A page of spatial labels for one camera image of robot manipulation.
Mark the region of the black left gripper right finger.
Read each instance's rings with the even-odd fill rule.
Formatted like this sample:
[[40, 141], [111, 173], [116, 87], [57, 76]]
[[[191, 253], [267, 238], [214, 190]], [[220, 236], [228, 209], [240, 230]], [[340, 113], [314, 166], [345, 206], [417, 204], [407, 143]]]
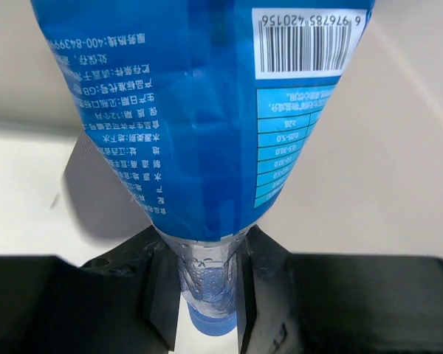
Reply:
[[240, 353], [443, 353], [443, 259], [296, 254], [253, 227], [237, 252]]

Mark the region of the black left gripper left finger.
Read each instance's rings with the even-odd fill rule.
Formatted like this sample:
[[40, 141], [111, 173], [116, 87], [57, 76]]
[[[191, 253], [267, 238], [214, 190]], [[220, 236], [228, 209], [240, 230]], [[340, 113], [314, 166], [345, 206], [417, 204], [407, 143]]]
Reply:
[[0, 256], [0, 353], [168, 353], [177, 258], [153, 227], [82, 266]]

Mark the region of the blue cap water bottle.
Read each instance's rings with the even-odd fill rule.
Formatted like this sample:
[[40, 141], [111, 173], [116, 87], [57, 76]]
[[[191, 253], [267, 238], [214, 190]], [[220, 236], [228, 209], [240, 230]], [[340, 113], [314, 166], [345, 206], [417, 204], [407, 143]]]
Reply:
[[179, 258], [193, 325], [236, 326], [235, 251], [275, 203], [372, 1], [33, 1], [83, 130]]

